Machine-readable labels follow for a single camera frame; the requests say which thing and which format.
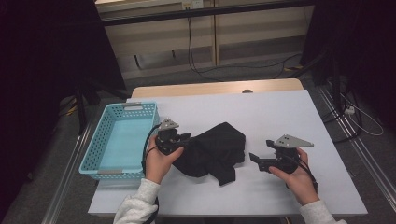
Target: person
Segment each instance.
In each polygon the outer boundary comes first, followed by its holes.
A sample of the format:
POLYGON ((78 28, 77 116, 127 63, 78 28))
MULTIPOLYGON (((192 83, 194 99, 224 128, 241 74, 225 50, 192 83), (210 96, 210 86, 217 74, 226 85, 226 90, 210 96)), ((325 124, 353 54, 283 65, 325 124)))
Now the person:
MULTIPOLYGON (((157 210, 154 204, 161 181, 168 173, 172 163, 180 157, 184 148, 180 147, 172 154, 165 156, 158 148, 155 148, 155 136, 150 137, 148 148, 154 148, 148 152, 146 160, 146 177, 135 195, 128 195, 122 202, 114 218, 114 224, 144 223, 152 213, 157 210)), ((302 161, 308 164, 308 155, 302 149, 297 148, 302 161)), ((301 167, 292 174, 270 167, 270 172, 284 180, 294 194, 297 202, 302 206, 300 212, 306 224, 345 224, 344 220, 336 221, 330 214, 325 203, 315 192, 310 176, 301 167)))

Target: plastic basket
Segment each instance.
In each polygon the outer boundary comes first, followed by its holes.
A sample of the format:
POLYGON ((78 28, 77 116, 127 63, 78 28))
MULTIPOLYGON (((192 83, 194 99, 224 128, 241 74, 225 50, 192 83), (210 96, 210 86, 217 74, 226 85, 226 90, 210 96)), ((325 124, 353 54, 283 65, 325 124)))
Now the plastic basket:
POLYGON ((143 147, 149 131, 159 123, 153 102, 106 106, 79 172, 93 179, 144 177, 143 147))

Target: basket handle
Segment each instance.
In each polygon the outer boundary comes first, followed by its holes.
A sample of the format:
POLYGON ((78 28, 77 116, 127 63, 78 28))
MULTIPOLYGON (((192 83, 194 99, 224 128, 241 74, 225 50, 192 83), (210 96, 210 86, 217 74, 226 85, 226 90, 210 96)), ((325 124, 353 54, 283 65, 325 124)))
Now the basket handle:
POLYGON ((123 103, 121 106, 124 110, 142 110, 143 105, 141 102, 134 102, 134 103, 123 103))

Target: metal bracket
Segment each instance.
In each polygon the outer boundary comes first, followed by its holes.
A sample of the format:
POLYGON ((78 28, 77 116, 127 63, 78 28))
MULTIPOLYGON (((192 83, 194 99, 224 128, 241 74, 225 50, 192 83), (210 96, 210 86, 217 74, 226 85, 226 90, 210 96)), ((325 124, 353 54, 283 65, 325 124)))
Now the metal bracket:
POLYGON ((160 127, 158 128, 159 131, 165 131, 169 129, 175 129, 178 128, 179 125, 172 121, 171 119, 164 119, 163 122, 160 124, 160 127))
POLYGON ((313 147, 314 144, 303 139, 284 134, 274 142, 277 147, 293 148, 293 147, 313 147))

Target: table surface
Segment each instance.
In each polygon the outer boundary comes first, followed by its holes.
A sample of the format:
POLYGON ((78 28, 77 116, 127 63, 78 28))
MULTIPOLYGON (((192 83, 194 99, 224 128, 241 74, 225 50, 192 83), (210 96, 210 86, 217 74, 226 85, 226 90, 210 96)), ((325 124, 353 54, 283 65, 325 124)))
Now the table surface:
MULTIPOLYGON (((259 172, 257 164, 248 158, 249 152, 261 158, 273 158, 273 150, 265 148, 265 139, 276 140, 284 133, 315 143, 306 151, 319 182, 319 196, 333 214, 354 216, 367 213, 309 94, 303 90, 299 80, 141 87, 134 90, 129 101, 151 100, 157 102, 161 119, 177 118, 176 122, 183 124, 178 129, 180 133, 190 132, 194 136, 226 119, 247 137, 245 162, 235 166, 236 181, 231 184, 220 187, 211 175, 189 177, 172 167, 159 193, 160 205, 163 205, 160 206, 160 216, 269 217, 299 214, 299 204, 284 183, 259 172), (255 93, 238 94, 243 90, 255 93), (141 98, 145 93, 148 98, 141 98), (178 105, 189 106, 180 109, 178 105), (289 113, 290 108, 293 108, 293 113, 289 113)), ((139 182, 101 180, 89 213, 114 216, 123 198, 134 193, 139 182)))

